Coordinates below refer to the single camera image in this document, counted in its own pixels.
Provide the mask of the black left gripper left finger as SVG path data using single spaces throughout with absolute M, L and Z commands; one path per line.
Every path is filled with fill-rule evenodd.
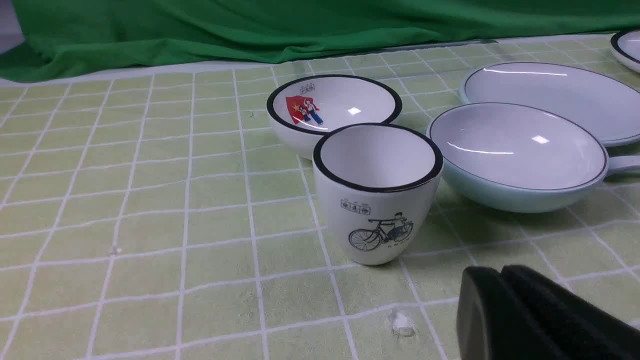
M 462 271 L 456 313 L 462 360 L 568 360 L 496 269 Z

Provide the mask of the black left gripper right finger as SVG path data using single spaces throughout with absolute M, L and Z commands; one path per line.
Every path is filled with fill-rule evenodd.
M 544 332 L 572 360 L 637 360 L 639 330 L 521 264 L 503 278 Z

